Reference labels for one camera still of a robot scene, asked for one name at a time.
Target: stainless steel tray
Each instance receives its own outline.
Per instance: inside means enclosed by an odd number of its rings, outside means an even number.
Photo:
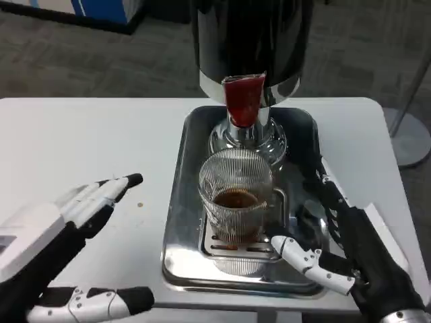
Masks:
[[[272,115],[277,118],[283,110],[273,108]],[[206,239],[211,239],[213,234],[208,231],[210,228],[197,192],[197,177],[209,154],[209,134],[225,117],[226,108],[206,106],[195,109],[185,120],[164,236],[162,270],[165,279],[186,291],[316,297],[322,288],[273,252],[209,252],[211,245]],[[281,177],[276,184],[289,191],[290,210],[293,212],[310,196],[303,191],[302,177],[294,165],[286,165]],[[292,230],[298,231],[292,214],[285,222],[290,223]],[[268,245],[263,242],[259,247],[266,248]],[[264,262],[265,266],[253,267],[255,269],[251,271],[254,272],[248,275],[251,268],[249,262]],[[231,270],[236,271],[235,275],[229,273]]]

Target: coffee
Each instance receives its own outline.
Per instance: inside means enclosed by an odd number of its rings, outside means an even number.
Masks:
[[[214,198],[214,203],[231,209],[245,209],[256,205],[258,199],[246,190],[227,190]]]

